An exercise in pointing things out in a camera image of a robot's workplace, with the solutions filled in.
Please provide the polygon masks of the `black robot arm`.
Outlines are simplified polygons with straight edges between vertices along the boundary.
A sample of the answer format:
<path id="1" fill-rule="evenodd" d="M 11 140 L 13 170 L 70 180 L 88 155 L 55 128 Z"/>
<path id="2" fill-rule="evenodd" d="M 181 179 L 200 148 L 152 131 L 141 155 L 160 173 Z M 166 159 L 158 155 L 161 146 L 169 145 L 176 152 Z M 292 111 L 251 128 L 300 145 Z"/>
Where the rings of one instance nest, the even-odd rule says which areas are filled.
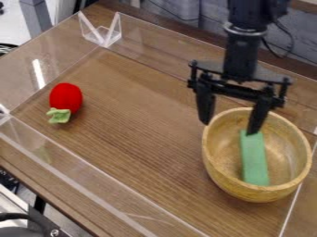
<path id="1" fill-rule="evenodd" d="M 225 61 L 191 62 L 188 87 L 196 93 L 199 118 L 209 124 L 219 94 L 255 103 L 247 133 L 260 132 L 269 112 L 286 105 L 292 85 L 288 77 L 271 77 L 260 71 L 259 48 L 265 43 L 268 26 L 288 14 L 291 0 L 228 0 Z"/>

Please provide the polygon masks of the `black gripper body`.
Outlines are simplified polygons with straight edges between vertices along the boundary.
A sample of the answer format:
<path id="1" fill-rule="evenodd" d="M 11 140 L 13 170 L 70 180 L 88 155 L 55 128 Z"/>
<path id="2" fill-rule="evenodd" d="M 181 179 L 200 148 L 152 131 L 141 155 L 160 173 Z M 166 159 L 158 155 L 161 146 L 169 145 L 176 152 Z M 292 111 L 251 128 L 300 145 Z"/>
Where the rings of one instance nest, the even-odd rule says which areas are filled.
<path id="1" fill-rule="evenodd" d="M 292 80 L 269 76 L 261 71 L 259 66 L 260 40 L 261 37 L 256 34 L 243 35 L 232 32 L 228 37 L 223 65 L 204 60 L 191 62 L 189 87 L 195 93 L 197 83 L 203 82 L 215 95 L 232 96 L 255 103 L 263 96 L 272 97 L 272 109 L 284 107 Z"/>

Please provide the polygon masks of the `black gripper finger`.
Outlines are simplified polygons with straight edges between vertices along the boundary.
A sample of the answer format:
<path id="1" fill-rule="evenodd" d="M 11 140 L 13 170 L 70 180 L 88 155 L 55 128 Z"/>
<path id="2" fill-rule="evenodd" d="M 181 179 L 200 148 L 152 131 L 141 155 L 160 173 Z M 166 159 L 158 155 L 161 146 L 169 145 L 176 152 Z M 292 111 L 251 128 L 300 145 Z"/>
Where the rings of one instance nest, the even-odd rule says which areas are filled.
<path id="1" fill-rule="evenodd" d="M 205 125 L 209 125 L 215 115 L 216 95 L 208 85 L 203 82 L 197 83 L 196 102 L 199 118 Z"/>
<path id="2" fill-rule="evenodd" d="M 247 134 L 253 135 L 259 133 L 263 123 L 268 117 L 269 111 L 272 109 L 274 98 L 263 96 L 255 107 L 249 118 Z"/>

